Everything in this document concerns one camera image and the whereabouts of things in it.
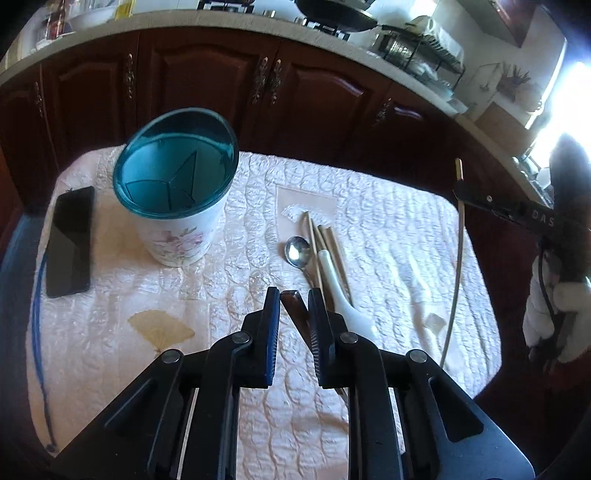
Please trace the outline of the white gloved right hand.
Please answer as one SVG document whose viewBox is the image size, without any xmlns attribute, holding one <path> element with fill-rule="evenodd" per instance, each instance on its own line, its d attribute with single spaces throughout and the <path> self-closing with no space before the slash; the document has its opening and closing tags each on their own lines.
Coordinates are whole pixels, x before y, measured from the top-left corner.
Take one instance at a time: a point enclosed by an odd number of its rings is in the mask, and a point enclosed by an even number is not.
<svg viewBox="0 0 591 480">
<path fill-rule="evenodd" d="M 555 333 L 552 314 L 574 315 L 558 361 L 566 364 L 590 351 L 590 283 L 565 282 L 552 273 L 546 259 L 537 257 L 532 264 L 530 293 L 523 319 L 523 334 L 530 348 L 539 346 Z"/>
</svg>

